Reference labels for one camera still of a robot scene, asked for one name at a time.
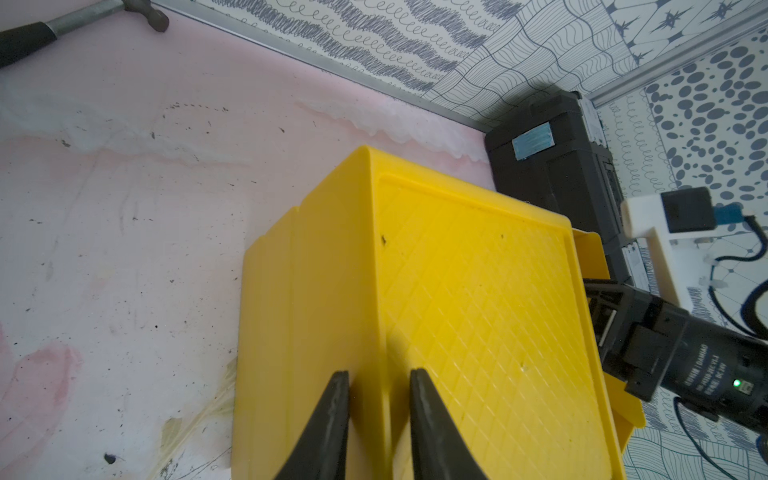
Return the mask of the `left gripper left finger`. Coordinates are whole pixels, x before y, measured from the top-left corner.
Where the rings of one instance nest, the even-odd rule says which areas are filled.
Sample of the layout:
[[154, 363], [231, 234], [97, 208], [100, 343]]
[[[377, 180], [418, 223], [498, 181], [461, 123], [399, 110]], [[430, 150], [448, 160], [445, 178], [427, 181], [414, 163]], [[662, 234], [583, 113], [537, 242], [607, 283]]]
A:
[[337, 371], [275, 478], [344, 479], [349, 418], [349, 373]]

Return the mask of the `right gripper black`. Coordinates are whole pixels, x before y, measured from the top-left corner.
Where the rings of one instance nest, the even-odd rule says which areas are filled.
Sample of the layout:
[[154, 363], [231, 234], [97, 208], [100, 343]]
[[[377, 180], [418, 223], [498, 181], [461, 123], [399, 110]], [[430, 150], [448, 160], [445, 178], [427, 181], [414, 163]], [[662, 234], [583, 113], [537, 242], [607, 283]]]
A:
[[584, 283], [605, 373], [649, 402], [658, 388], [713, 421], [767, 426], [767, 346], [612, 280]]

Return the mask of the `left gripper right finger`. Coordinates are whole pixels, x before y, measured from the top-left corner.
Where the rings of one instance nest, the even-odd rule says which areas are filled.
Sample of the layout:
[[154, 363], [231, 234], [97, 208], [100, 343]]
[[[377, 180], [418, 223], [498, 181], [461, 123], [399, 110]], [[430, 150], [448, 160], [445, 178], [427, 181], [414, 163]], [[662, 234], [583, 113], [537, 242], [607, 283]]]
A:
[[415, 479], [487, 478], [423, 368], [410, 372], [409, 407]]

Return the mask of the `yellow plastic drawer cabinet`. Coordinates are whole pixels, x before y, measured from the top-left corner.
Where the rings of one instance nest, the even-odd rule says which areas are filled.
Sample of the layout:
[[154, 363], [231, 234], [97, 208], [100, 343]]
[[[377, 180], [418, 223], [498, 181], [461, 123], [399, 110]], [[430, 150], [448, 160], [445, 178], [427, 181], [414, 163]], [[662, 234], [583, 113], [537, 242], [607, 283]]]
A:
[[271, 479], [349, 375], [347, 475], [409, 479], [426, 370], [491, 479], [622, 479], [561, 215], [363, 146], [246, 251], [232, 475]]

